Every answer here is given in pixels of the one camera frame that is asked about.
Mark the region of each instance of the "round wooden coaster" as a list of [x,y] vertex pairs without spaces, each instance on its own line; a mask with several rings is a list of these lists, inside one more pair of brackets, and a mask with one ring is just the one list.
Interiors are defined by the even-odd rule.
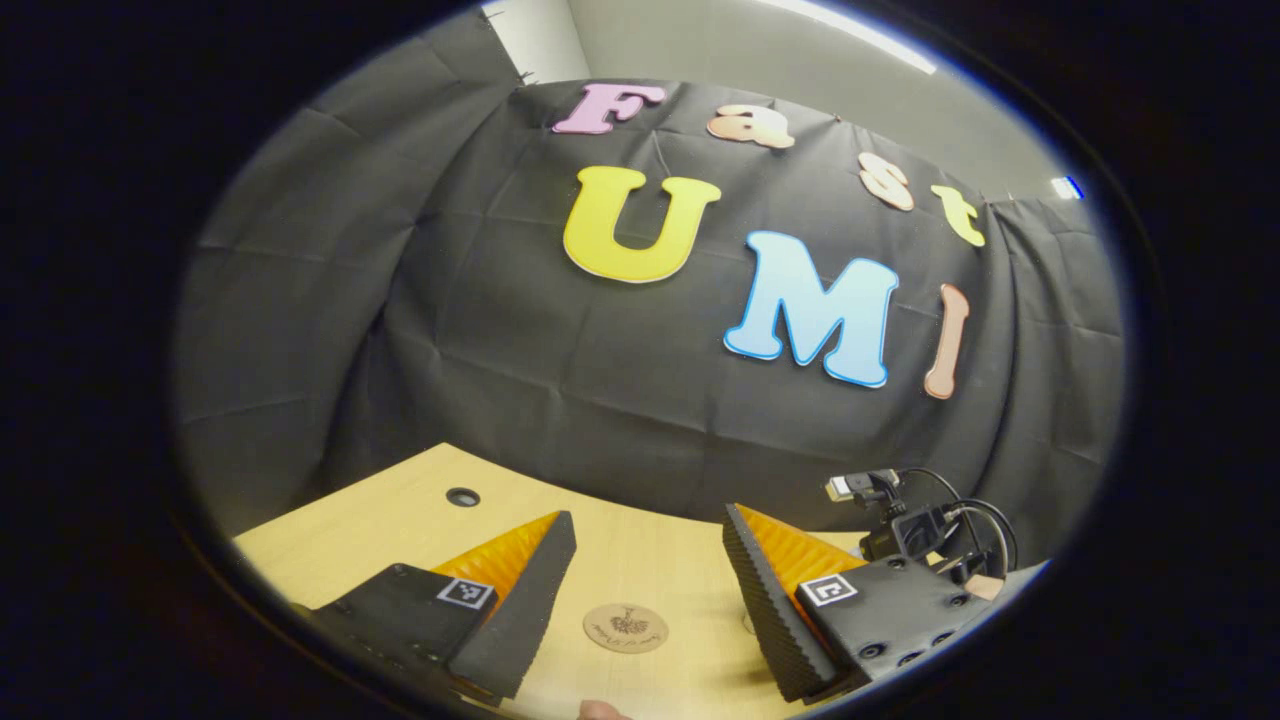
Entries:
[[667,623],[639,605],[602,605],[582,618],[586,637],[613,652],[649,652],[667,642]]

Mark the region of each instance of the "ceiling light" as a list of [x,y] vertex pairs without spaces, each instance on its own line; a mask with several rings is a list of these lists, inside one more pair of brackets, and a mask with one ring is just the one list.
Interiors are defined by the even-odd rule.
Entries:
[[1064,200],[1084,200],[1084,193],[1080,192],[1080,186],[1075,184],[1075,181],[1069,177],[1053,178],[1050,181],[1053,183],[1053,190],[1057,191],[1057,196]]
[[804,0],[758,0],[765,5],[773,5],[774,8],[782,8],[783,10],[791,10],[792,13],[799,13],[806,18],[818,20],[819,23],[828,24],[838,31],[847,32],[849,35],[870,42],[876,47],[888,53],[890,55],[902,60],[908,65],[925,73],[933,74],[938,69],[937,65],[925,60],[919,53],[910,50],[901,42],[892,40],[874,29],[847,18],[840,13],[828,10],[820,5],[813,3],[805,3]]

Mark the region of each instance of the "pink letter f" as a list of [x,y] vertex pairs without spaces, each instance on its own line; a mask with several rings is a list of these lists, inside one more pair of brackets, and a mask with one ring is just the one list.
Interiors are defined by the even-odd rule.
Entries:
[[573,113],[563,120],[552,126],[554,132],[572,132],[582,135],[604,135],[613,129],[613,126],[604,122],[613,113],[616,119],[630,120],[644,108],[644,100],[662,102],[667,99],[667,91],[660,87],[645,85],[604,85],[593,82],[582,87],[586,96],[573,108]]

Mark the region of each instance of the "white wall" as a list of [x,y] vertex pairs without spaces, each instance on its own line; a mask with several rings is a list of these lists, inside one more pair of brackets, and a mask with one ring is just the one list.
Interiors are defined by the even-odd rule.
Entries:
[[841,115],[988,199],[1055,196],[1068,174],[1019,117],[940,58],[925,74],[863,40],[755,0],[568,0],[596,77],[704,82]]
[[567,0],[497,0],[484,12],[516,69],[534,72],[526,83],[591,77]]

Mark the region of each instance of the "black cable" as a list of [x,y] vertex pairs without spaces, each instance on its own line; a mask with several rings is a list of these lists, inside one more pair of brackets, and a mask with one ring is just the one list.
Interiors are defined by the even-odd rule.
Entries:
[[[964,500],[963,497],[960,497],[960,493],[956,492],[955,486],[952,486],[951,483],[947,482],[946,478],[943,478],[942,475],[934,473],[933,470],[929,470],[928,468],[902,468],[897,473],[900,475],[905,475],[908,473],[922,473],[924,475],[928,475],[928,477],[933,478],[934,480],[940,482],[942,484],[942,487],[947,488],[947,492],[951,493],[951,497],[954,497],[956,500],[956,502],[960,502],[960,501]],[[973,529],[973,520],[969,519],[969,514],[968,512],[961,512],[961,518],[964,519],[964,527],[969,529],[969,539],[973,541],[973,551],[980,553],[982,552],[982,543],[978,542],[978,530]]]
[[1010,547],[1014,551],[1014,553],[1012,553],[1014,555],[1014,560],[1012,560],[1012,562],[1010,562],[1010,569],[1011,570],[1016,570],[1018,569],[1018,533],[1014,532],[1014,524],[1009,521],[1009,518],[1006,518],[1005,514],[1001,512],[1000,509],[996,507],[995,505],[987,502],[986,500],[978,500],[977,497],[965,497],[965,498],[960,500],[959,503],[960,505],[973,505],[975,507],[982,507],[984,510],[991,511],[991,514],[995,515],[996,518],[998,518],[1000,521],[1005,525],[1005,528],[1009,529],[1009,544],[1010,544]]

